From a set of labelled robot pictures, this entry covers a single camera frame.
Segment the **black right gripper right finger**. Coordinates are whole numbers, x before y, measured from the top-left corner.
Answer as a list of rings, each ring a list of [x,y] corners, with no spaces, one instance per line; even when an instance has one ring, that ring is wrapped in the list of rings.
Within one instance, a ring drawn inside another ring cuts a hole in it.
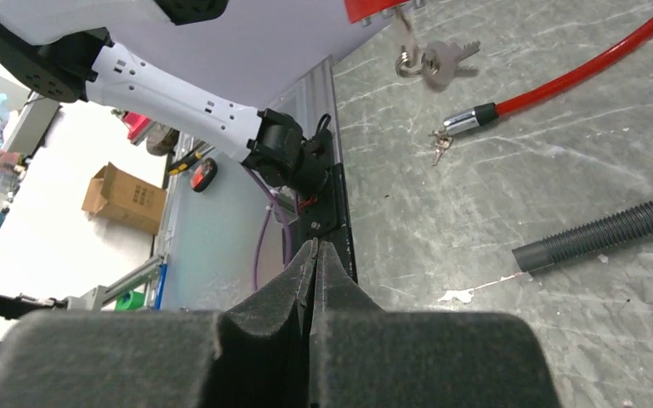
[[[557,407],[542,347],[520,318],[394,312],[319,246],[311,333],[315,407]]]

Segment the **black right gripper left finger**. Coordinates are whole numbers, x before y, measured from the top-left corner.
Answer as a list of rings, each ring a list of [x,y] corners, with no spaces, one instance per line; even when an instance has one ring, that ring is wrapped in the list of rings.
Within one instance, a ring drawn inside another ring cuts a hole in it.
[[[305,407],[317,241],[227,311],[35,311],[0,342],[0,407]]]

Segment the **silver padlock keys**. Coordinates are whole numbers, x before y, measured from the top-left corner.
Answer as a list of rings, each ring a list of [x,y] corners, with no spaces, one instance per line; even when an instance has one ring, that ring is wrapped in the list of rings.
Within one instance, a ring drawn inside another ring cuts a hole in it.
[[[480,41],[464,45],[433,41],[420,47],[412,23],[401,6],[394,8],[394,26],[402,39],[400,53],[395,61],[398,77],[421,77],[427,89],[440,93],[455,77],[475,77],[479,73],[477,68],[461,64],[480,51]]]

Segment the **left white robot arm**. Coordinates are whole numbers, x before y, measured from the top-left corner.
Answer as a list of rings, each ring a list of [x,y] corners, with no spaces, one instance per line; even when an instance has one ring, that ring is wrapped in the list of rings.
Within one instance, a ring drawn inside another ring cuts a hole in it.
[[[330,165],[289,115],[240,105],[190,84],[113,41],[136,19],[177,26],[215,20],[224,1],[0,1],[0,64],[31,90],[94,102],[202,137],[273,187],[320,193]]]

